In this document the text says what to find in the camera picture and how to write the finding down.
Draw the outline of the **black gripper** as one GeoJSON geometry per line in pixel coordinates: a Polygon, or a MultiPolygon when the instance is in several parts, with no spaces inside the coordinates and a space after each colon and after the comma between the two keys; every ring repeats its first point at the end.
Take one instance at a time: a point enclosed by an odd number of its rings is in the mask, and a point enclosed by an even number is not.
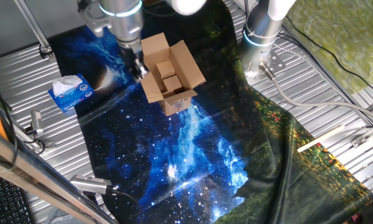
{"type": "Polygon", "coordinates": [[[133,74],[137,75],[137,79],[143,79],[150,70],[143,62],[142,46],[139,40],[133,40],[131,42],[123,42],[117,40],[120,52],[119,55],[122,58],[127,69],[133,74]]]}

